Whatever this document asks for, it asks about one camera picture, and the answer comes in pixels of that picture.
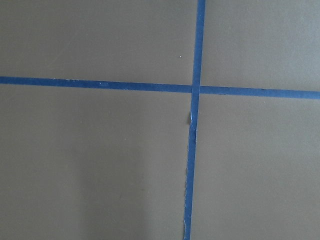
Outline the blue tape strip lengthwise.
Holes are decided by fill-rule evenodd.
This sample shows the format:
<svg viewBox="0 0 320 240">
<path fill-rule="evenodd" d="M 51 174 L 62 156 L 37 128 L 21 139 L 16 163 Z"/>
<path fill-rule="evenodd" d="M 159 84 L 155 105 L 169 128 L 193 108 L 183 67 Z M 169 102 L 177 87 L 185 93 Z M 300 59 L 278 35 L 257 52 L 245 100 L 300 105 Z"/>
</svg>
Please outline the blue tape strip lengthwise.
<svg viewBox="0 0 320 240">
<path fill-rule="evenodd" d="M 206 1 L 197 1 L 184 198 L 184 240 L 191 239 Z"/>
</svg>

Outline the blue tape strip crosswise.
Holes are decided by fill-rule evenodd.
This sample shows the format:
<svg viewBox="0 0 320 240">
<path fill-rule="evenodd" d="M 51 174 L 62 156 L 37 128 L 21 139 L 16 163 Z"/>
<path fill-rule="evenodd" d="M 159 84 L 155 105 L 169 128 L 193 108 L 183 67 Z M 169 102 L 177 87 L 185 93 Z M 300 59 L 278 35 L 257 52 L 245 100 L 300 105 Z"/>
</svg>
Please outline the blue tape strip crosswise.
<svg viewBox="0 0 320 240">
<path fill-rule="evenodd" d="M 160 83 L 137 83 L 118 81 L 96 81 L 96 80 L 75 80 L 57 78 L 32 78 L 32 77 L 11 77 L 1 76 L 1 84 L 8 85 L 28 85 L 45 87 L 69 87 L 87 89 L 108 89 L 126 91 L 150 91 L 169 93 L 191 93 L 193 87 L 183 84 L 160 84 Z M 290 99 L 311 99 L 319 100 L 318 91 L 289 90 L 289 89 L 262 89 L 243 87 L 223 87 L 223 86 L 200 86 L 200 94 L 207 95 L 233 95 L 250 97 L 270 97 L 270 98 L 290 98 Z"/>
</svg>

